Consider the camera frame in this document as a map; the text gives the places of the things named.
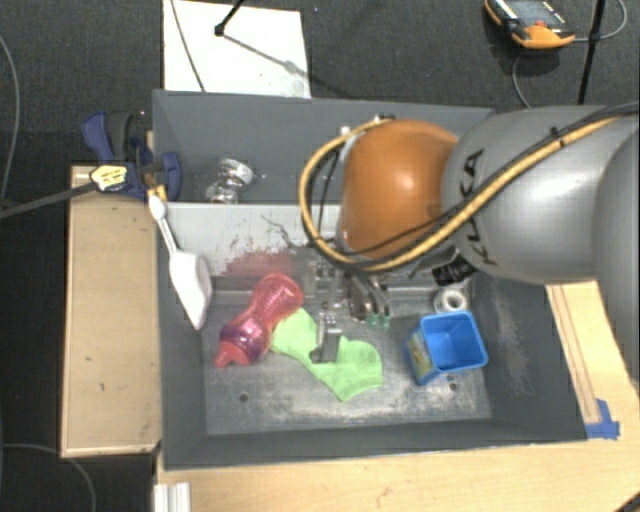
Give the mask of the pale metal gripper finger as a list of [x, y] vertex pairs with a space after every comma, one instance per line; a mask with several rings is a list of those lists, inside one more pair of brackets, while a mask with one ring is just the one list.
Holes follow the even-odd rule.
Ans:
[[325, 340], [325, 361], [328, 363], [336, 362], [338, 359], [338, 351], [343, 331], [336, 326], [326, 328]]
[[330, 351], [328, 348], [328, 328], [331, 323], [331, 315], [326, 312], [322, 312], [320, 314], [318, 320], [318, 330], [317, 330], [317, 347], [316, 347], [316, 361], [328, 361], [330, 356]]

